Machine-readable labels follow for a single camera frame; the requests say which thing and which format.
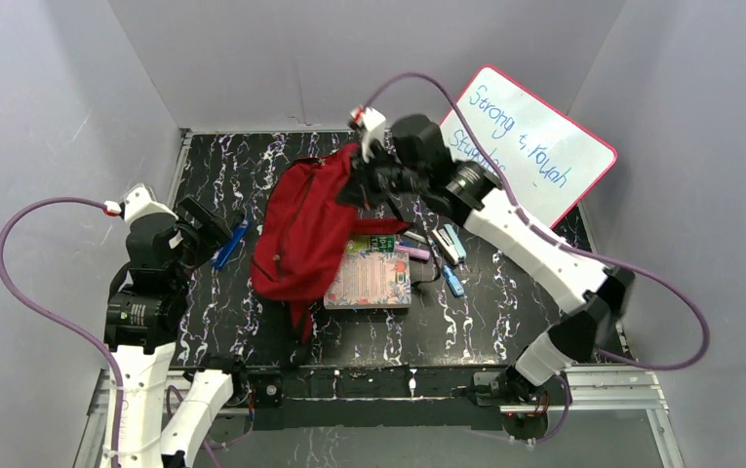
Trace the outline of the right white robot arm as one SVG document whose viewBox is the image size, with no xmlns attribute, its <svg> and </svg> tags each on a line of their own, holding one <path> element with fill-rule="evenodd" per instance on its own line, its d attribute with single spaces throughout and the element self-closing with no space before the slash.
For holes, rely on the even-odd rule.
<svg viewBox="0 0 746 468">
<path fill-rule="evenodd" d="M 475 397 L 534 403 L 551 377 L 588 362 L 614 334 L 633 272 L 570 252 L 547 226 L 509 201 L 496 174 L 475 161 L 454 160 L 440 127 L 425 115 L 401 118 L 391 127 L 392 151 L 384 145 L 386 120 L 377 111 L 358 110 L 348 126 L 359 147 L 350 156 L 339 201 L 368 209 L 392 195 L 417 195 L 430 210 L 505 254 L 566 314 L 504 372 L 474 376 Z"/>
</svg>

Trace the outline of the red backpack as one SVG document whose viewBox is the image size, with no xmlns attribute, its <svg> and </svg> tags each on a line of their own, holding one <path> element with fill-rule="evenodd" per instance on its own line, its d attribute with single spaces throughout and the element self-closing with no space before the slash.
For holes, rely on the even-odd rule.
<svg viewBox="0 0 746 468">
<path fill-rule="evenodd" d="M 328 156 L 295 160 L 267 200 L 251 258 L 252 286 L 260 297 L 287 304 L 301 344 L 313 332 L 310 308 L 332 284 L 351 237 L 394 235 L 411 228 L 400 215 L 360 219 L 357 208 L 337 200 L 358 149 L 349 143 Z"/>
</svg>

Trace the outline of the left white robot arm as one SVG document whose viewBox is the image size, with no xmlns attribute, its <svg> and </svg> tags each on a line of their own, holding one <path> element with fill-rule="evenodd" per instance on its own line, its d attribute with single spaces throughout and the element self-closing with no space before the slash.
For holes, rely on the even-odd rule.
<svg viewBox="0 0 746 468">
<path fill-rule="evenodd" d="M 191 467 L 223 404 L 249 397 L 249 378 L 229 360 L 206 365 L 169 421 L 170 361 L 192 274 L 231 237 L 223 218 L 185 197 L 173 212 L 143 188 L 112 206 L 128 225 L 128 261 L 109 287 L 104 343 L 111 358 L 103 467 Z"/>
</svg>

